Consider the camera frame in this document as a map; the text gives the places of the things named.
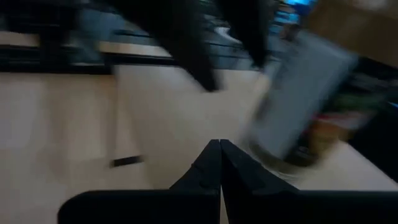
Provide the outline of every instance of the light wooden surface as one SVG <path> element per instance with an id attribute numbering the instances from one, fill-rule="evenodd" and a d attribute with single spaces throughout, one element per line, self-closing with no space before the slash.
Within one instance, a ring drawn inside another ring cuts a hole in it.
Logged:
<path id="1" fill-rule="evenodd" d="M 175 67 L 118 66 L 117 82 L 2 73 L 0 223 L 55 223 L 59 206 L 86 190 L 167 188 L 210 139 L 239 145 L 269 81 L 257 72 L 217 72 L 224 83 L 217 93 L 203 92 Z M 139 154 L 144 163 L 109 168 L 114 157 Z M 293 184 L 397 189 L 345 144 Z M 221 220 L 226 221 L 224 210 Z"/>

